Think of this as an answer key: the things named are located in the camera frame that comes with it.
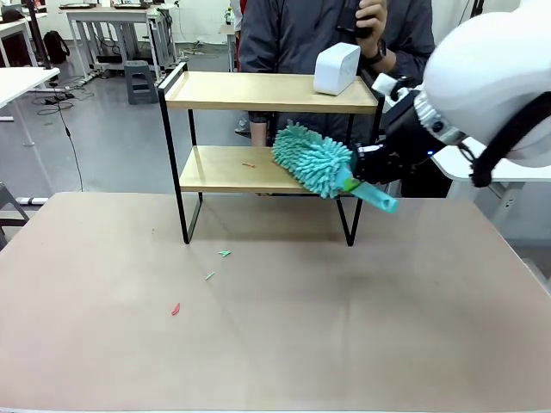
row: microfiber duster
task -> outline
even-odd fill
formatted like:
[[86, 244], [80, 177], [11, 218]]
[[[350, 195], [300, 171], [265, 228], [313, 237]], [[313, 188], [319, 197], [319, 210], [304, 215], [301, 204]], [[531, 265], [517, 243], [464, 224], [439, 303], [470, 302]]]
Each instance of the microfiber duster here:
[[290, 123], [278, 133], [272, 152], [279, 165], [322, 198], [336, 198], [344, 191], [387, 213], [398, 209], [393, 197], [354, 178], [350, 171], [352, 151], [340, 142]]

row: paper scrap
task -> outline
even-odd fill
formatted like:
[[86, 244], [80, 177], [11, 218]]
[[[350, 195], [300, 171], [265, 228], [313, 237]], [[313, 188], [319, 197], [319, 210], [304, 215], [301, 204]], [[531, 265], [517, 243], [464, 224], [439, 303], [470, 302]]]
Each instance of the paper scrap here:
[[180, 312], [180, 303], [176, 304], [176, 307], [172, 310], [172, 316], [175, 316], [178, 312]]

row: two-tier wooden shelf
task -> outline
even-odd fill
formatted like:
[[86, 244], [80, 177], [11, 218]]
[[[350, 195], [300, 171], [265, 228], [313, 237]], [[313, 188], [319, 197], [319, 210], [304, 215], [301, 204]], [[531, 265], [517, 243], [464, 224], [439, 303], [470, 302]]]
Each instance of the two-tier wooden shelf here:
[[[202, 193], [308, 194], [285, 169], [272, 162], [271, 148], [198, 145], [194, 109], [348, 114], [347, 141], [350, 141], [354, 115], [375, 114], [382, 108], [360, 78], [340, 96], [327, 96], [314, 92], [313, 76], [193, 72], [187, 70], [186, 64], [180, 64], [161, 83], [158, 93], [185, 243], [193, 235]], [[169, 108], [188, 110], [193, 148], [181, 175], [176, 165]], [[199, 195], [189, 228], [182, 192]], [[340, 199], [337, 206], [347, 242], [352, 245], [362, 203], [358, 201], [352, 231]]]

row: bottom shelf board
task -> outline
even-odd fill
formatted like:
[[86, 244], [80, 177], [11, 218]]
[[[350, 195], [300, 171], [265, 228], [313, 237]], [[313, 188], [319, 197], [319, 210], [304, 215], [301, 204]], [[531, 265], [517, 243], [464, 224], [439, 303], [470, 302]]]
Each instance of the bottom shelf board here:
[[309, 194], [272, 161], [270, 148], [251, 146], [194, 146], [180, 176], [180, 188], [183, 192]]

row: blue handle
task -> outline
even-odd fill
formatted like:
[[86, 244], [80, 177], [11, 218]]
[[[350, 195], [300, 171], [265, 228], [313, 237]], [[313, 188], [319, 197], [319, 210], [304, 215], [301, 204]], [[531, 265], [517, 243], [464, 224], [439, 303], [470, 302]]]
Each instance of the blue handle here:
[[348, 167], [343, 167], [338, 171], [335, 183], [337, 187], [365, 200], [385, 213], [395, 213], [398, 210], [397, 200], [370, 183], [358, 181]]

